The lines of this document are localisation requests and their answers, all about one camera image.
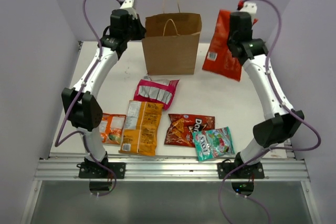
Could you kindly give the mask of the red cassava chips bag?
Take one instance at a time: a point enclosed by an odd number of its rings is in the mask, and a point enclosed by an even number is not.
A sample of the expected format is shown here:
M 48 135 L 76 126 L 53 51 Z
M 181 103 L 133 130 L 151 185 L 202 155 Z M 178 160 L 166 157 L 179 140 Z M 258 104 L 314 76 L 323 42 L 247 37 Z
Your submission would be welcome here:
M 208 48 L 202 69 L 220 74 L 235 81 L 241 80 L 242 67 L 228 49 L 230 11 L 220 9 L 215 31 Z

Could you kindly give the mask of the brown paper bag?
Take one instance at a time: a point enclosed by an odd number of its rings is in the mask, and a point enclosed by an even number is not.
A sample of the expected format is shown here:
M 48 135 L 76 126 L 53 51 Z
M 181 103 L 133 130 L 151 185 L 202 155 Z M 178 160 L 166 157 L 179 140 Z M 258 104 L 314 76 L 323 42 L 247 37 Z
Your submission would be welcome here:
M 145 19 L 142 47 L 150 76 L 193 74 L 202 30 L 200 14 L 184 13 L 177 2 L 177 13 L 162 13 Z

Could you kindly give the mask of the pink snack bag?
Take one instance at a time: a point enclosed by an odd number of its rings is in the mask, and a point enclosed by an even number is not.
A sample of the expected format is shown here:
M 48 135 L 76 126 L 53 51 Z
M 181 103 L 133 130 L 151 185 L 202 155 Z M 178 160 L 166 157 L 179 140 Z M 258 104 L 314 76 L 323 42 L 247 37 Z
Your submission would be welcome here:
M 145 76 L 139 81 L 133 99 L 163 104 L 163 110 L 167 110 L 173 102 L 178 83 L 179 80 L 152 80 Z

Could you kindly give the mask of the red Doritos bag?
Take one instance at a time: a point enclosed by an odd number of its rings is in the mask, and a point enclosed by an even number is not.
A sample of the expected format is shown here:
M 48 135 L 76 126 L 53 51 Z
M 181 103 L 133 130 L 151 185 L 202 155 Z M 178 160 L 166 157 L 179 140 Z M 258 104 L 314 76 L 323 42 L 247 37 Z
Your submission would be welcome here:
M 171 124 L 166 132 L 165 145 L 195 147 L 193 133 L 215 128 L 215 117 L 195 114 L 169 114 Z

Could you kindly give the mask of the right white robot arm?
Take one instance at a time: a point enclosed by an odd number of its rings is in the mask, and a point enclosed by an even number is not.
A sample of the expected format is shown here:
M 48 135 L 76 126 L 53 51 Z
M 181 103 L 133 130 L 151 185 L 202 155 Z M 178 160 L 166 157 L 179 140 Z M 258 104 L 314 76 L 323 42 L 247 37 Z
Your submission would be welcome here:
M 281 87 L 266 64 L 267 47 L 262 39 L 253 39 L 251 15 L 247 12 L 233 12 L 229 16 L 228 49 L 237 58 L 248 74 L 258 94 L 265 120 L 253 127 L 252 141 L 235 158 L 234 172 L 246 178 L 253 171 L 252 165 L 264 156 L 264 151 L 291 138 L 300 126 L 296 117 L 304 118 L 302 111 L 296 111 L 288 101 L 280 102 L 275 95 L 268 77 L 271 76 L 280 97 L 284 98 Z

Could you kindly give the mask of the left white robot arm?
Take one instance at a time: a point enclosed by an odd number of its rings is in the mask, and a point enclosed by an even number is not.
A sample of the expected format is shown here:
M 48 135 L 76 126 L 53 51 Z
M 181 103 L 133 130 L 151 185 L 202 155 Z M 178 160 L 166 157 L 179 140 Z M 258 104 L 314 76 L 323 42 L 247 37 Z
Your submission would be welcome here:
M 110 16 L 109 34 L 104 34 L 96 54 L 81 79 L 61 93 L 65 121 L 70 121 L 81 135 L 86 149 L 85 159 L 93 162 L 90 171 L 97 178 L 104 178 L 109 172 L 107 152 L 102 145 L 99 124 L 102 108 L 97 101 L 99 90 L 112 67 L 121 58 L 132 40 L 144 38 L 145 28 L 133 7 L 113 10 Z

